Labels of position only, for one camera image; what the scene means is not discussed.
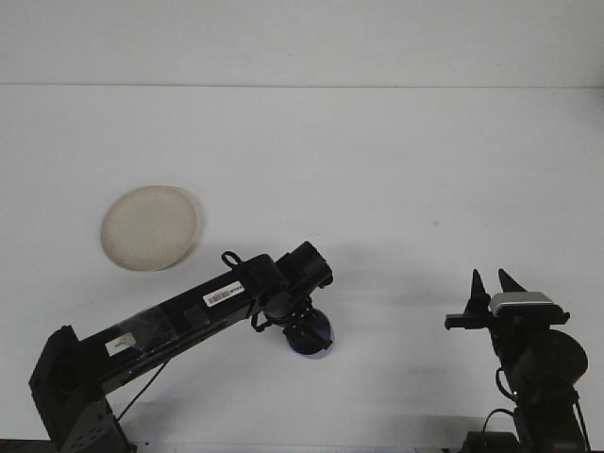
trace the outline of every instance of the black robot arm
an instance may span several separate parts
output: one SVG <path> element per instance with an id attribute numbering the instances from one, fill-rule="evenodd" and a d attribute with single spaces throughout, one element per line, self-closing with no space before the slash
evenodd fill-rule
<path id="1" fill-rule="evenodd" d="M 135 451 L 106 395 L 243 319 L 255 325 L 263 313 L 302 353 L 329 347 L 328 332 L 316 328 L 327 318 L 310 294 L 332 274 L 310 243 L 278 261 L 241 261 L 231 252 L 223 261 L 229 272 L 89 338 L 63 327 L 48 339 L 29 385 L 58 453 Z"/>
<path id="2" fill-rule="evenodd" d="M 501 386 L 498 372 L 497 386 L 516 406 L 520 442 L 509 433 L 474 432 L 466 438 L 464 453 L 589 450 L 573 412 L 573 406 L 580 411 L 574 384 L 587 370 L 587 356 L 573 338 L 550 328 L 565 324 L 569 313 L 544 294 L 527 292 L 503 270 L 499 280 L 503 293 L 491 298 L 475 270 L 464 313 L 447 315 L 445 327 L 489 329 L 510 391 Z"/>

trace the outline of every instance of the white backdrop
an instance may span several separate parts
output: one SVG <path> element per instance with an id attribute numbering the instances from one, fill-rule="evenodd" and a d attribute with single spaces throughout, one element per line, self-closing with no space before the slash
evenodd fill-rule
<path id="1" fill-rule="evenodd" d="M 10 0 L 0 82 L 604 84 L 599 0 Z"/>
<path id="2" fill-rule="evenodd" d="M 225 249 L 305 240 L 334 270 L 315 296 L 320 361 L 241 323 L 174 360 L 126 417 L 133 440 L 460 445 L 491 409 L 486 331 L 451 331 L 477 267 L 572 313 L 604 444 L 604 90 L 0 88 L 0 437 L 45 432 L 27 380 L 47 336 L 80 338 L 224 272 Z M 157 273 L 99 243 L 106 209 L 167 183 L 203 206 L 198 246 Z M 111 396 L 124 407 L 144 379 Z M 505 420 L 504 428 L 510 428 Z"/>

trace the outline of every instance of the black cable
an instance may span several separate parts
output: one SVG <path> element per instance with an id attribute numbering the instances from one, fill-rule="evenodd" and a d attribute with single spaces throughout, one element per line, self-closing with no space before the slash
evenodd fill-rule
<path id="1" fill-rule="evenodd" d="M 489 413 L 489 415 L 487 415 L 487 419 L 484 421 L 484 425 L 482 425 L 482 434 L 483 435 L 484 435 L 484 431 L 486 431 L 486 429 L 487 429 L 487 424 L 489 423 L 489 419 L 498 412 L 505 413 L 505 414 L 509 415 L 510 417 L 513 417 L 513 412 L 508 411 L 507 409 L 499 408 L 499 409 L 492 410 L 491 413 Z"/>
<path id="2" fill-rule="evenodd" d="M 220 258 L 222 258 L 223 263 L 231 269 L 243 262 L 242 259 L 239 258 L 239 255 L 237 255 L 235 252 L 231 252 L 230 250 L 227 250 L 225 253 L 223 253 Z"/>
<path id="3" fill-rule="evenodd" d="M 591 453 L 592 446 L 589 444 L 589 438 L 587 437 L 587 428 L 585 427 L 585 420 L 583 420 L 583 412 L 581 411 L 581 405 L 579 404 L 578 400 L 575 403 L 575 407 L 577 408 L 577 414 L 579 415 L 579 423 L 581 425 L 581 430 L 583 431 L 583 439 L 585 439 L 587 453 Z"/>
<path id="4" fill-rule="evenodd" d="M 124 414 L 128 411 L 128 409 L 130 409 L 132 407 L 132 405 L 134 403 L 136 403 L 136 400 L 139 399 L 139 397 L 144 393 L 145 390 L 147 390 L 149 388 L 149 386 L 153 383 L 153 381 L 159 376 L 159 373 L 161 373 L 163 371 L 163 369 L 166 367 L 166 365 L 168 364 L 169 361 L 165 362 L 157 371 L 157 373 L 155 375 L 153 375 L 153 377 L 151 377 L 149 379 L 149 382 L 146 383 L 146 385 L 143 387 L 143 389 L 137 393 L 137 395 L 132 398 L 132 401 L 130 401 L 128 403 L 128 405 L 126 406 L 126 408 L 122 411 L 122 413 L 120 413 L 120 416 L 117 417 L 117 421 L 119 422 L 120 420 L 122 420 L 122 417 L 124 416 Z"/>
<path id="5" fill-rule="evenodd" d="M 513 401 L 514 403 L 516 402 L 516 398 L 513 397 L 513 394 L 511 394 L 510 392 L 508 392 L 506 390 L 506 388 L 503 386 L 503 384 L 501 383 L 501 378 L 499 377 L 499 373 L 501 373 L 503 371 L 503 366 L 497 368 L 497 371 L 495 371 L 495 384 L 497 385 L 497 389 L 499 389 L 499 391 L 508 399 L 510 399 L 511 401 Z"/>

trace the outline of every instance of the sticker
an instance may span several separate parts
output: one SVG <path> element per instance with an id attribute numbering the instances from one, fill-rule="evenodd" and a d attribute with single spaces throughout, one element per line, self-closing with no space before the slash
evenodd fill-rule
<path id="1" fill-rule="evenodd" d="M 130 332 L 127 332 L 121 337 L 117 337 L 115 340 L 111 340 L 110 342 L 106 343 L 105 347 L 107 348 L 109 356 L 113 357 L 115 354 L 125 351 L 135 344 L 136 340 L 134 339 L 134 335 L 132 335 Z"/>
<path id="2" fill-rule="evenodd" d="M 209 294 L 204 295 L 204 302 L 208 307 L 213 307 L 216 304 L 224 302 L 229 299 L 233 295 L 242 293 L 245 291 L 241 281 L 233 281 L 232 283 L 226 285 L 220 290 L 213 291 Z"/>

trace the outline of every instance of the paper plate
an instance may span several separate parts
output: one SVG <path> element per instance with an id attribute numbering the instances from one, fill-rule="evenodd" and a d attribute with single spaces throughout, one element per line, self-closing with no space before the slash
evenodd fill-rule
<path id="1" fill-rule="evenodd" d="M 127 193 L 107 212 L 101 243 L 117 265 L 158 271 L 187 253 L 197 231 L 192 199 L 172 186 L 146 186 Z"/>

